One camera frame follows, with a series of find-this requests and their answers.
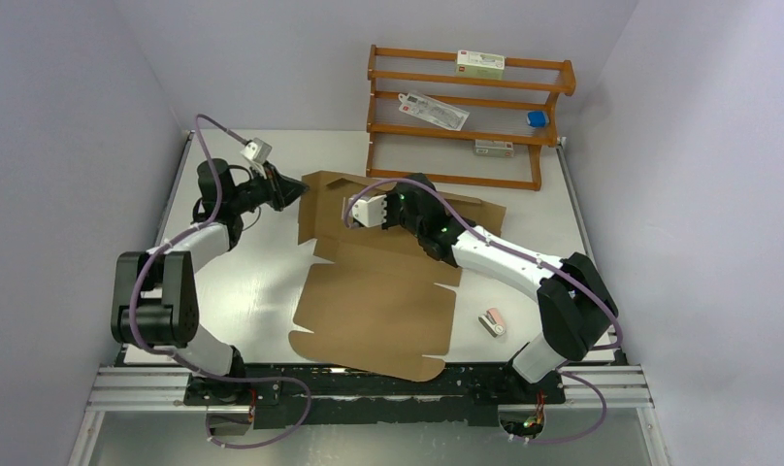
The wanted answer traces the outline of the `brown cardboard box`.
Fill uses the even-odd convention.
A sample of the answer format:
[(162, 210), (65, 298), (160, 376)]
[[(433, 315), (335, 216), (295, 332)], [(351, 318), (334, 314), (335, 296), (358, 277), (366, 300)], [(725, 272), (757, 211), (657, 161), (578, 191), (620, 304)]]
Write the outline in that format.
[(372, 179), (317, 171), (302, 177), (298, 241), (315, 242), (288, 335), (306, 359), (423, 383), (450, 346), (462, 271), (430, 258), (401, 227), (350, 230), (349, 196)]

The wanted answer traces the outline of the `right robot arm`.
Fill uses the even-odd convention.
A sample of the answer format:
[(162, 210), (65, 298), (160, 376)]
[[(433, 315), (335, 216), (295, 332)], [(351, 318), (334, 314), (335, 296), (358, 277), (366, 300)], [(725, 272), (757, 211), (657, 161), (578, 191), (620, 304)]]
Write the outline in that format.
[(511, 358), (504, 377), (514, 401), (529, 401), (548, 373), (582, 360), (617, 325), (617, 307), (583, 253), (558, 257), (512, 244), (462, 217), (422, 174), (397, 179), (370, 202), (371, 226), (402, 227), (432, 259), (486, 275), (537, 303), (541, 331)]

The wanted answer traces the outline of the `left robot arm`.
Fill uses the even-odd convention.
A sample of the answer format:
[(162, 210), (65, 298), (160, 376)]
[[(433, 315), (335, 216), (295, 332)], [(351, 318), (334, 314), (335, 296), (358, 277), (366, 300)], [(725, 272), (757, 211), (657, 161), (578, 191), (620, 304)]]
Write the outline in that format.
[(249, 171), (243, 183), (234, 182), (233, 169), (221, 158), (200, 163), (193, 224), (156, 248), (118, 257), (111, 313), (117, 342), (172, 357), (211, 378), (211, 392), (227, 404), (245, 398), (249, 376), (240, 352), (201, 325), (195, 275), (238, 244), (245, 213), (262, 206), (280, 212), (310, 189), (271, 163)]

